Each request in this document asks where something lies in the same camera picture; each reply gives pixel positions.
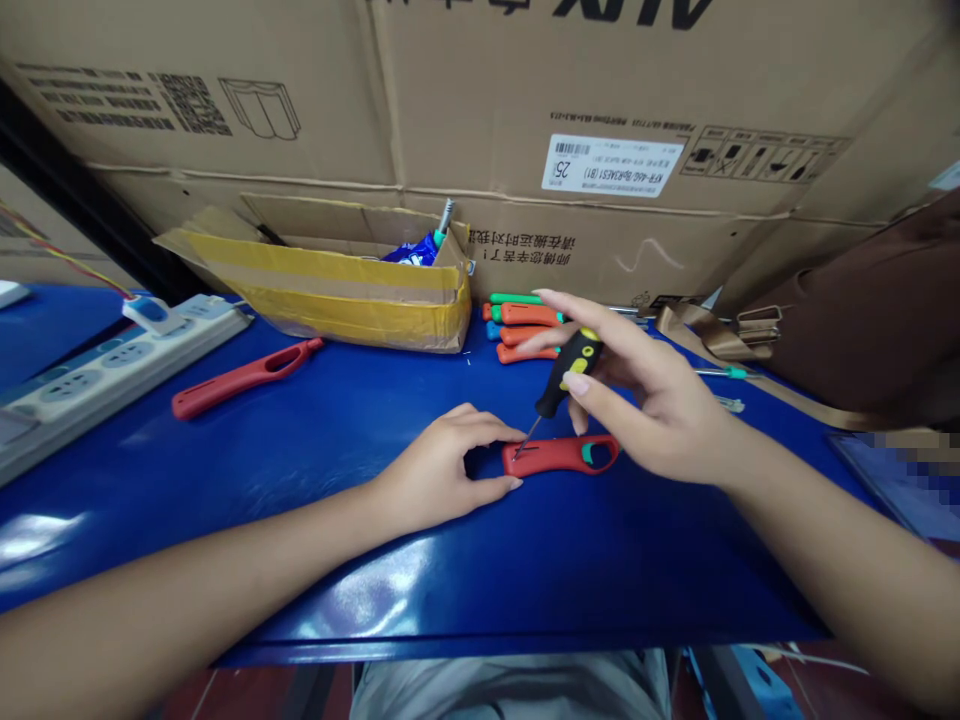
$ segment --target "brown bag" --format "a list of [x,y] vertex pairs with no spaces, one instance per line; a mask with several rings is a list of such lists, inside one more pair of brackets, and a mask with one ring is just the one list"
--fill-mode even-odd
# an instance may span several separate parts
[[960,190],[749,304],[776,306],[764,365],[897,424],[960,417]]

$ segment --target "orange tool part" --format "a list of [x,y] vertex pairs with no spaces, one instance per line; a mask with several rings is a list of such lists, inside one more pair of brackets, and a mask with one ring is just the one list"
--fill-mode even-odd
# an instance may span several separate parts
[[[605,445],[610,450],[610,460],[606,465],[597,467],[586,460],[590,457],[590,450],[594,445]],[[520,443],[509,443],[503,446],[501,453],[505,474],[519,478],[550,470],[572,470],[586,475],[599,475],[613,465],[620,455],[620,443],[613,435],[531,440],[523,452],[516,456],[519,447]]]
[[518,328],[504,326],[500,328],[500,339],[503,340],[504,345],[516,347],[542,332],[543,325],[526,325]]
[[501,307],[504,325],[542,325],[556,327],[561,325],[557,311],[546,305],[524,305],[522,303],[504,303]]
[[303,365],[312,353],[323,347],[313,338],[279,350],[252,363],[187,388],[173,396],[173,414],[177,420],[192,420],[214,405],[257,385],[282,380]]
[[500,358],[501,365],[510,365],[511,363],[522,362],[523,360],[536,360],[537,358],[542,360],[556,360],[559,354],[556,348],[546,348],[532,355],[521,355],[515,347],[507,347],[503,343],[497,345],[497,357]]

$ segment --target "screwdriver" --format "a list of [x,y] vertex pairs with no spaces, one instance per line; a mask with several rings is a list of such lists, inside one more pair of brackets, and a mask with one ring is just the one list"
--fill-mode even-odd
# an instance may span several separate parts
[[563,374],[567,371],[575,373],[589,373],[593,370],[597,360],[600,359],[600,351],[603,349],[603,343],[600,338],[590,328],[580,328],[580,331],[567,341],[560,351],[560,355],[553,362],[553,369],[550,370],[550,379],[547,381],[547,388],[543,395],[537,400],[534,407],[537,410],[537,419],[533,422],[533,427],[527,433],[526,440],[517,448],[516,460],[523,449],[533,437],[537,425],[543,418],[552,418],[557,414],[557,408],[560,403],[569,394],[570,388],[563,381]]

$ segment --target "power strip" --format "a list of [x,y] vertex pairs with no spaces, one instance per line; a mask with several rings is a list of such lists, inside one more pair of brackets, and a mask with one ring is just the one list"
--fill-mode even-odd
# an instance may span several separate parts
[[167,335],[134,327],[0,395],[0,486],[244,330],[253,318],[223,298],[176,307],[187,324]]

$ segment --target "hand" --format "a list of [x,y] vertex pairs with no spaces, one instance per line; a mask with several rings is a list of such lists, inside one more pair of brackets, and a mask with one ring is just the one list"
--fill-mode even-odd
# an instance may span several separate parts
[[[589,413],[650,472],[721,486],[736,481],[757,443],[772,442],[724,410],[672,345],[654,340],[627,318],[589,300],[554,290],[535,292],[577,322],[540,333],[519,345],[518,351],[534,353],[563,345],[583,326],[605,345],[593,377],[564,375],[578,435],[586,432]],[[632,389],[639,408],[605,382]]]
[[523,481],[509,475],[470,480],[463,456],[480,445],[520,442],[525,437],[492,413],[464,403],[430,423],[372,484],[388,503],[401,534],[433,527],[520,487]]

